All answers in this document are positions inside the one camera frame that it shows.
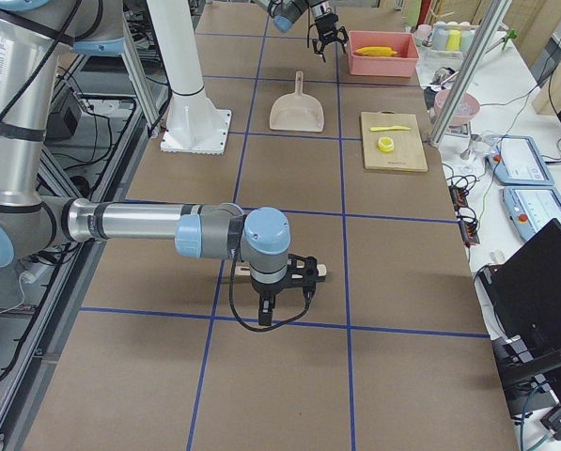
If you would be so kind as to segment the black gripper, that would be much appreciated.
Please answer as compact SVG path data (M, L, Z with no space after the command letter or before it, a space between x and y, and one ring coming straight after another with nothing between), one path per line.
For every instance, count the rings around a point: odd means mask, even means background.
M284 289L300 288L305 297L313 297L319 281L318 260L315 257L288 255L287 263L278 271L265 273L250 269L251 284L259 294L257 322L270 327L273 320L273 297Z
M311 39L314 54L326 62L325 47L331 42L338 42L342 52L347 52L346 45L349 42L349 35L344 26L336 28L338 16L333 11L314 12L314 26L318 36Z

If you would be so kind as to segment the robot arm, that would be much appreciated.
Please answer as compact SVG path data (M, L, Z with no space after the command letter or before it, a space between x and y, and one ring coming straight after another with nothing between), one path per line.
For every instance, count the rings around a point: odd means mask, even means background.
M179 254L248 265L258 295L259 332L276 328L277 295L298 288L311 301L318 262L289 251L287 217L264 207L95 202L65 179L37 190L61 55L121 56L150 121L157 118L119 1L0 1L0 268L59 244L171 239Z
M287 33L305 14L308 16L307 45L312 45L314 54L326 61L325 48L338 43L346 52L349 36L344 26L338 26L338 15L328 1L322 0L255 0L254 3L273 19L274 26Z

